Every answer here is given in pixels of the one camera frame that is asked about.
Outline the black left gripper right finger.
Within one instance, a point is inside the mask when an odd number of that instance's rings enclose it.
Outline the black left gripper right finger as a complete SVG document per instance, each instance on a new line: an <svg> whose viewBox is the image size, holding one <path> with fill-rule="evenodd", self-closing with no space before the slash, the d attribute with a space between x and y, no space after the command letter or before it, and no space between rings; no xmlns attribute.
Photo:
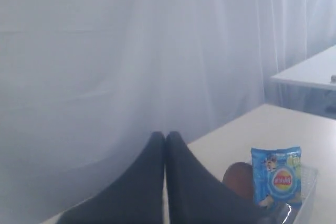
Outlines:
<svg viewBox="0 0 336 224"><path fill-rule="evenodd" d="M171 223L276 223L268 210L237 195L214 177L179 132L165 142L166 186Z"/></svg>

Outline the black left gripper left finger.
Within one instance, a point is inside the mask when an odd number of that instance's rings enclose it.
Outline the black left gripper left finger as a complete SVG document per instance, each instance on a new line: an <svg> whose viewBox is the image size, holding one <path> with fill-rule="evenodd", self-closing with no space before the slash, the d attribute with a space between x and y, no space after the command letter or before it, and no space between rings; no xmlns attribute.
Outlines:
<svg viewBox="0 0 336 224"><path fill-rule="evenodd" d="M163 223L165 137L151 134L132 165L96 196L65 211L58 223Z"/></svg>

